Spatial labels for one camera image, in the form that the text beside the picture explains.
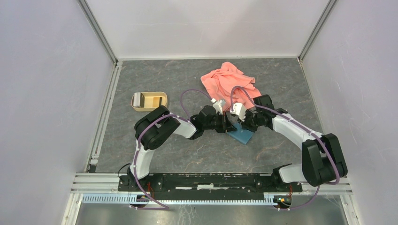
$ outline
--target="blue block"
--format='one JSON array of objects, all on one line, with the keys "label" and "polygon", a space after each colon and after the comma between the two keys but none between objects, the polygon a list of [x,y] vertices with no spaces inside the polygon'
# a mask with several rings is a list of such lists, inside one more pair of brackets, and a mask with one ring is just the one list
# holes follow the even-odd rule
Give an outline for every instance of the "blue block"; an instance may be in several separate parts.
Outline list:
[{"label": "blue block", "polygon": [[228,132],[227,134],[237,139],[240,143],[246,145],[254,133],[250,130],[242,129],[240,123],[234,123],[233,126],[237,128],[237,131],[231,131]]}]

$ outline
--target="pink cloth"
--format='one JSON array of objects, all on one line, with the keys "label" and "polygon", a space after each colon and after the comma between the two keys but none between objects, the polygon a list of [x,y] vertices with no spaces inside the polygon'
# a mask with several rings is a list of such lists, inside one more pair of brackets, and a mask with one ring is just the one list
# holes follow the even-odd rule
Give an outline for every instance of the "pink cloth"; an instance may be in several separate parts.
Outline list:
[{"label": "pink cloth", "polygon": [[[220,69],[202,76],[200,80],[212,98],[216,100],[224,99],[227,102],[223,107],[224,111],[229,111],[231,107],[231,90],[235,86],[244,87],[251,98],[261,96],[260,91],[253,86],[255,79],[245,76],[230,62],[223,63]],[[254,107],[241,89],[234,90],[232,100],[233,103],[242,103],[247,109]]]}]

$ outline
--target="gray stone floor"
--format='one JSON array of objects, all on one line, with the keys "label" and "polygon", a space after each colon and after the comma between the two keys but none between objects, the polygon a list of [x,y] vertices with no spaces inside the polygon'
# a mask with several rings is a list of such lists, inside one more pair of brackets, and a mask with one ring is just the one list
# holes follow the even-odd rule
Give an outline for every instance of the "gray stone floor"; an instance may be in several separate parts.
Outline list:
[{"label": "gray stone floor", "polygon": [[[132,161],[135,150],[134,125],[146,112],[136,112],[131,96],[139,91],[163,91],[168,96],[168,109],[185,117],[179,97],[186,89],[206,91],[200,77],[229,61],[255,77],[255,87],[269,94],[276,108],[286,109],[295,119],[321,131],[308,85],[296,59],[215,59],[215,60],[143,60],[125,61],[112,104],[96,172],[114,173]],[[191,114],[210,105],[198,92],[184,96],[184,105]],[[205,131],[190,141],[172,135],[154,154],[151,172],[270,173],[287,163],[300,163],[301,152],[284,136],[259,128],[247,145],[227,134]]]}]

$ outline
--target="white wall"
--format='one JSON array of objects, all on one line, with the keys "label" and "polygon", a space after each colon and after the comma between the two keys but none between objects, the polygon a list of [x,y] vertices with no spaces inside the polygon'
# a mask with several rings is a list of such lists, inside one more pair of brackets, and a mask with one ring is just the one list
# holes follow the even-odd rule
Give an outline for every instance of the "white wall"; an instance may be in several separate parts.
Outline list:
[{"label": "white wall", "polygon": [[328,0],[88,0],[119,58],[298,56]]},{"label": "white wall", "polygon": [[304,59],[325,132],[336,133],[364,224],[398,214],[398,2],[338,1]]},{"label": "white wall", "polygon": [[77,1],[0,5],[0,224],[60,224],[112,63]]}]

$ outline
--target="wooden tray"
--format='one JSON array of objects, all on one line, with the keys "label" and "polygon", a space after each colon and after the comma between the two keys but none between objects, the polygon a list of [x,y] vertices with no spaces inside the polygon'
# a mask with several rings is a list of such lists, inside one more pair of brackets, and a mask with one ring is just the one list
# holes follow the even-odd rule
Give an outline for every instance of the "wooden tray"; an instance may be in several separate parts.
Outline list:
[{"label": "wooden tray", "polygon": [[133,101],[134,96],[131,98],[131,107],[137,112],[151,112],[157,107],[159,107],[160,98],[162,98],[161,105],[167,107],[167,95],[164,92],[157,91],[157,92],[141,92],[144,96],[144,107],[134,107]]}]

